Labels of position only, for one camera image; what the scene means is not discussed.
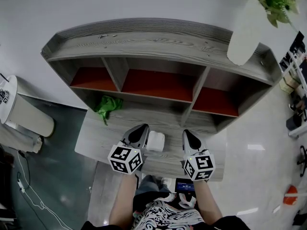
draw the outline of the shelf compartment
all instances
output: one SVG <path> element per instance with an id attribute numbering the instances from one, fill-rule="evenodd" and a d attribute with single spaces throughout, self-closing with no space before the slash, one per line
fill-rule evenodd
<path id="1" fill-rule="evenodd" d="M 130 69 L 122 91 L 191 103 L 195 81 L 193 76 Z"/>
<path id="2" fill-rule="evenodd" d="M 238 106 L 232 94 L 227 91 L 202 88 L 193 106 L 193 111 L 238 117 Z"/>
<path id="3" fill-rule="evenodd" d="M 117 91 L 108 71 L 102 67 L 82 67 L 73 78 L 72 88 Z"/>

